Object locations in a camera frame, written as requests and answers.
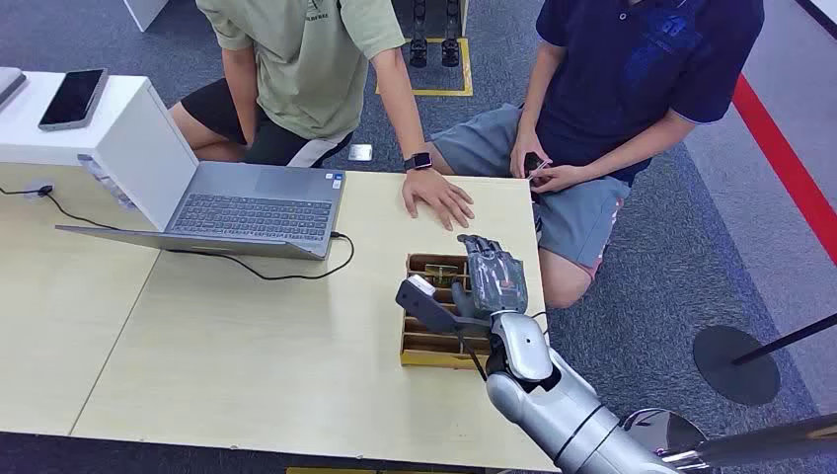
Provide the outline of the person's left hand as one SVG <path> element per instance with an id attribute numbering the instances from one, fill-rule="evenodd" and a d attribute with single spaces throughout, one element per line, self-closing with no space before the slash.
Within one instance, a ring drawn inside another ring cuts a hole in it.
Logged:
<path id="1" fill-rule="evenodd" d="M 475 217 L 470 207 L 474 203 L 472 198 L 433 169 L 408 171 L 402 186 L 402 198 L 412 218 L 418 217 L 417 203 L 422 201 L 448 231 L 453 230 L 453 222 L 468 228 L 470 220 Z"/>
<path id="2" fill-rule="evenodd" d="M 559 192 L 591 179 L 591 174 L 585 166 L 545 167 L 531 172 L 530 188 L 536 194 Z"/>

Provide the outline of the person's right hand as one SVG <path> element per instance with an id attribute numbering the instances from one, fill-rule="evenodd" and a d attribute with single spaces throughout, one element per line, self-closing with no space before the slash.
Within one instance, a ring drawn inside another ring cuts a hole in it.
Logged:
<path id="1" fill-rule="evenodd" d="M 513 178 L 526 179 L 528 177 L 526 159 L 530 154 L 537 157 L 535 160 L 536 169 L 552 163 L 552 160 L 544 151 L 536 131 L 532 127 L 520 127 L 510 154 L 510 173 Z"/>

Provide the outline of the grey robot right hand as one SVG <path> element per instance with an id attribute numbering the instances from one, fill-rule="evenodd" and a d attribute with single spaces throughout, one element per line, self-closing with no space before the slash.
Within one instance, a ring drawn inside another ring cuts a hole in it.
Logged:
<path id="1" fill-rule="evenodd" d="M 495 241 L 474 234 L 459 234 L 466 249 L 466 270 L 470 292 L 460 283 L 452 285 L 452 296 L 462 317 L 488 320 L 493 314 L 524 314 L 528 291 L 523 263 Z"/>

